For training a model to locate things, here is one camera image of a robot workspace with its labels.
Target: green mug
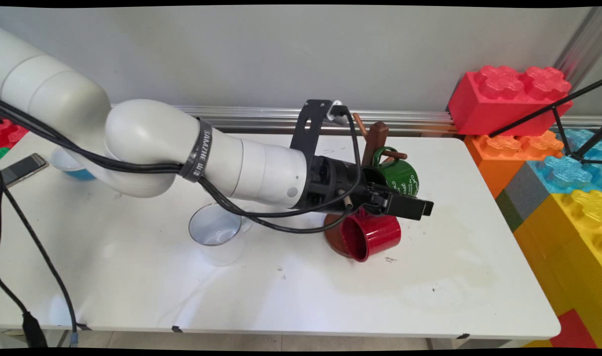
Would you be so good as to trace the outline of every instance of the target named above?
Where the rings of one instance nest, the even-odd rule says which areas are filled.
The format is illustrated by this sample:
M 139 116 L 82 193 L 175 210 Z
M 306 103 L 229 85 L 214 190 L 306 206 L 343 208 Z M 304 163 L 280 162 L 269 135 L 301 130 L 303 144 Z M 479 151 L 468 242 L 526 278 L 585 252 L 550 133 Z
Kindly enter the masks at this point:
M 373 166 L 385 176 L 388 187 L 397 189 L 404 195 L 417 196 L 419 189 L 418 174 L 410 164 L 398 158 L 394 158 L 391 162 L 380 163 L 380 156 L 387 149 L 397 152 L 393 147 L 380 147 L 376 149 Z

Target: wooden mug stand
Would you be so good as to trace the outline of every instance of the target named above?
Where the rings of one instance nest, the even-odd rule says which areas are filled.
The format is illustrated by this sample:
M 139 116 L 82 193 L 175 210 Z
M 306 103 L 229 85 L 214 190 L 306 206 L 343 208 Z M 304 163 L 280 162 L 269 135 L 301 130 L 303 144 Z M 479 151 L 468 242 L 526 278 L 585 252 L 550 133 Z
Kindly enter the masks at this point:
M 362 124 L 362 120 L 360 119 L 360 115 L 358 115 L 358 113 L 354 113 L 353 118 L 356 120 L 356 124 L 358 124 L 358 128 L 360 129 L 360 132 L 362 133 L 362 137 L 364 137 L 364 139 L 366 141 L 365 150 L 362 155 L 362 160 L 360 160 L 360 165 L 362 165 L 362 166 L 371 165 L 372 164 L 371 161 L 373 160 L 374 152 L 376 151 L 376 149 L 385 146 L 385 142 L 387 141 L 387 136 L 389 136 L 389 127 L 387 125 L 385 125 L 384 122 L 377 121 L 373 125 L 371 125 L 371 127 L 369 128 L 369 131 L 367 131 L 365 126 Z M 393 160 L 394 158 L 398 158 L 398 159 L 402 159 L 402 160 L 407 159 L 407 155 L 405 153 L 393 152 L 393 151 L 388 151 L 388 150 L 382 152 L 382 155 L 387 156 L 387 159 L 385 160 L 385 162 L 387 162 L 389 160 Z M 325 220 L 323 221 L 323 226 L 328 225 L 329 223 L 332 223 L 333 221 L 335 221 L 338 218 L 339 218 L 338 215 L 327 214 L 325 216 Z M 341 223 L 329 230 L 326 230 L 324 232 L 325 238 L 327 239 L 331 248 L 335 252 L 337 252 L 339 255 L 342 255 L 342 256 L 345 256 L 345 257 L 351 259 L 351 257 L 347 253 L 346 249 L 344 248 L 342 235 L 340 233 L 340 227 L 341 227 Z

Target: red mug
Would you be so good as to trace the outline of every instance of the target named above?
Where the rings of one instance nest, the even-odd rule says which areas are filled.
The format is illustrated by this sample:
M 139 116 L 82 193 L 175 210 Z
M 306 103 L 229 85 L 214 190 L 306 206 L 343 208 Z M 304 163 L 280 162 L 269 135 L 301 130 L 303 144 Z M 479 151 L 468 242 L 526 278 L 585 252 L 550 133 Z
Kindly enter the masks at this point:
M 364 262 L 369 256 L 398 245 L 402 232 L 396 217 L 372 216 L 361 207 L 343 221 L 341 235 L 350 256 Z

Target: white wall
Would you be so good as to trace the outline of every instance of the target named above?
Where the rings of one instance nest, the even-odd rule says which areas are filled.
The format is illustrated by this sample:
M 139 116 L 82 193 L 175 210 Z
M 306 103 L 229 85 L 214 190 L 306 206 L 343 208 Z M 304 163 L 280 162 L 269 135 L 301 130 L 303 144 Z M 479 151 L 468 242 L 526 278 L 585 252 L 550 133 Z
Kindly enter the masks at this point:
M 0 26 L 113 103 L 443 111 L 483 65 L 554 65 L 589 7 L 0 7 Z
M 602 79 L 602 56 L 574 90 L 580 90 L 600 79 Z M 602 115 L 602 87 L 575 99 L 574 106 L 567 111 L 566 115 Z

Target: label strap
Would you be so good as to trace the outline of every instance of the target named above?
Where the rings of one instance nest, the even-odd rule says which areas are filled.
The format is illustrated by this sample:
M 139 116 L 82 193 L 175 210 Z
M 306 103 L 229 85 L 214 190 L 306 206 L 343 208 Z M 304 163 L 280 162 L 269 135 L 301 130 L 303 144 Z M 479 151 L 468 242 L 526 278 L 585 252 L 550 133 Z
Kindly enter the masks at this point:
M 211 142 L 213 142 L 213 127 L 209 122 L 197 118 L 200 120 L 200 135 L 196 140 L 191 153 L 184 163 L 183 169 L 178 173 L 182 178 L 190 182 L 197 182 L 202 174 L 204 168 L 207 166 L 209 160 L 209 149 L 211 148 Z

